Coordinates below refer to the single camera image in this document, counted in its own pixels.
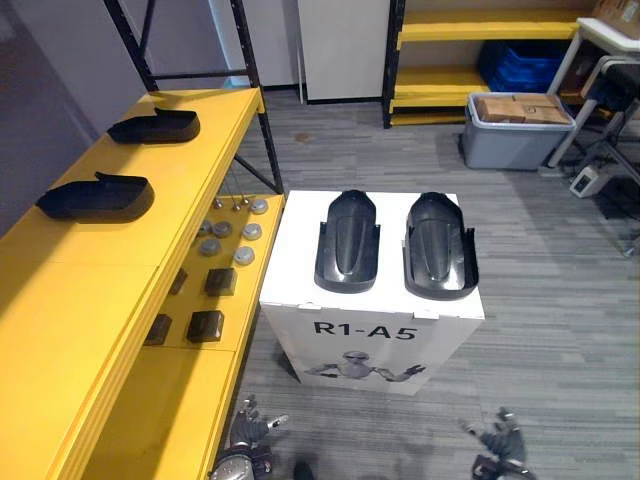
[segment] blue plastic crate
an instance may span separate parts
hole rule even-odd
[[[543,92],[562,62],[567,42],[487,41],[477,68],[493,91]]]

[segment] metal shelf frame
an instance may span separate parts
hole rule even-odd
[[[120,38],[124,43],[129,57],[133,62],[142,83],[148,92],[155,92],[159,90],[158,80],[180,80],[189,78],[216,78],[216,77],[231,77],[231,76],[247,76],[249,77],[249,84],[252,88],[260,89],[260,96],[264,104],[264,92],[262,85],[260,84],[260,78],[258,76],[258,67],[256,66],[256,59],[253,53],[253,46],[251,45],[251,36],[249,34],[249,26],[247,24],[247,17],[244,12],[244,5],[242,0],[229,0],[231,4],[231,10],[233,12],[233,18],[236,23],[236,30],[238,31],[238,38],[240,39],[240,46],[242,48],[242,55],[244,57],[245,68],[240,70],[214,70],[209,72],[177,72],[177,73],[160,73],[154,74],[151,72],[149,65],[145,59],[145,52],[147,43],[149,40],[149,32],[151,31],[153,23],[153,14],[155,11],[156,0],[147,0],[147,6],[145,9],[144,22],[142,26],[142,34],[138,41],[131,29],[129,19],[124,13],[119,0],[103,0],[111,20],[120,34]],[[284,193],[284,187],[282,185],[282,177],[280,175],[280,166],[278,165],[278,157],[276,155],[276,149],[273,144],[273,136],[271,134],[271,126],[269,125],[269,117],[267,116],[266,104],[264,113],[258,112],[258,120],[260,122],[260,130],[262,131],[262,137],[264,139],[264,145],[267,150],[267,157],[269,158],[269,166],[271,167],[271,174],[273,181],[269,180],[262,173],[260,173],[253,165],[240,155],[235,154],[234,159],[244,167],[249,173],[260,180],[263,184],[269,187],[277,194]]]
[[[387,51],[384,60],[384,77],[382,79],[382,123],[384,128],[391,128],[391,100],[393,100],[398,76],[398,33],[404,23],[405,0],[389,0],[389,24],[387,26]]]

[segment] floor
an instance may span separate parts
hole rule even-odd
[[[467,169],[459,125],[383,130],[375,103],[266,100],[287,189],[457,193],[486,314],[415,397],[299,384],[261,316],[238,398],[291,415],[268,440],[272,478],[307,459],[320,480],[468,479],[481,448],[456,418],[490,424],[501,405],[518,414],[541,480],[638,478],[638,262],[620,255],[619,229],[561,178]],[[255,126],[241,153],[265,158]],[[236,167],[227,185],[250,181]]]

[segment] gray knob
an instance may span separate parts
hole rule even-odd
[[[251,247],[240,247],[233,255],[233,259],[238,263],[238,265],[249,265],[253,262],[254,258],[256,258],[256,256],[253,253],[253,248]]]
[[[262,235],[262,228],[257,223],[249,223],[242,229],[242,236],[247,240],[257,240]]]
[[[218,238],[226,238],[232,231],[233,228],[229,222],[218,222],[213,226],[213,234]]]
[[[269,208],[267,201],[262,198],[256,198],[253,202],[251,202],[251,211],[257,215],[261,215],[266,212]]]
[[[218,239],[210,238],[200,244],[199,250],[200,253],[205,257],[213,257],[214,255],[220,253],[220,250],[222,250],[222,246],[220,246],[220,242],[218,241]]]
[[[198,233],[196,236],[204,237],[206,235],[209,235],[212,229],[213,229],[213,225],[211,225],[211,222],[205,218],[200,224],[200,228],[198,228]]]

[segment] white wall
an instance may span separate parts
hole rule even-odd
[[[389,0],[299,0],[309,100],[379,97]]]
[[[244,58],[229,0],[209,0],[229,68],[244,68]],[[296,0],[244,0],[245,15],[260,82],[265,86],[297,84],[299,43]],[[246,77],[233,79],[246,85]]]

